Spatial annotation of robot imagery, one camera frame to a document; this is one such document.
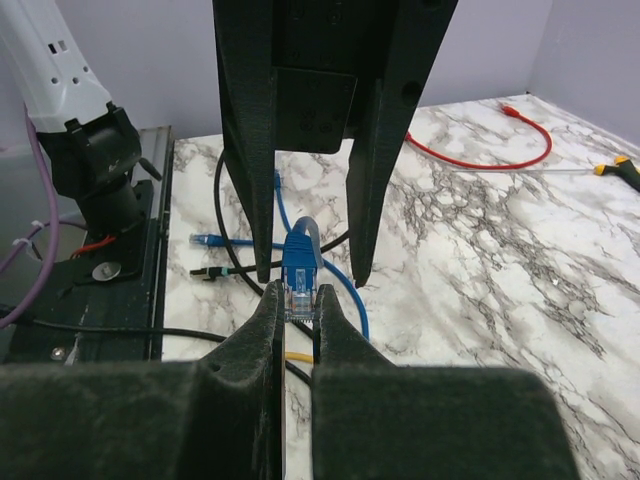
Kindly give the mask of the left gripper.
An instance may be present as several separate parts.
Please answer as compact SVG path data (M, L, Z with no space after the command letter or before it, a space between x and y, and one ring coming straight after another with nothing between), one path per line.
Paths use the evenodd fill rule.
M366 284L386 189L456 7L213 3L223 160L249 220L259 282L270 280L275 147L334 153L353 136L350 260L355 285Z

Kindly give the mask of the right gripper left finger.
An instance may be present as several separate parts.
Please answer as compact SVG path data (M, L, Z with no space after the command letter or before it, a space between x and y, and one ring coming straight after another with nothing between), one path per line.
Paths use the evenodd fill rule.
M280 479L284 292L191 362L1 370L5 479Z

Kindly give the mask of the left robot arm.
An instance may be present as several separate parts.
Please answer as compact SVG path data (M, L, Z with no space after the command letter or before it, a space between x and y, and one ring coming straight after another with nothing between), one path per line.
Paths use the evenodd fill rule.
M217 1L221 155L271 270L275 155L333 154L353 143L346 177L351 270L367 282L385 192L456 10L453 1ZM1 52L18 83L57 192L90 230L141 217L128 173L139 135L97 79L53 1L5 1Z

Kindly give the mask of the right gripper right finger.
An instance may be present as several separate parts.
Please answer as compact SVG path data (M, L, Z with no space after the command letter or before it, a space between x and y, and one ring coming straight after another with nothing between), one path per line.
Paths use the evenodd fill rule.
M317 479L576 479L550 390L504 367L398 366L346 319L333 287L313 321Z

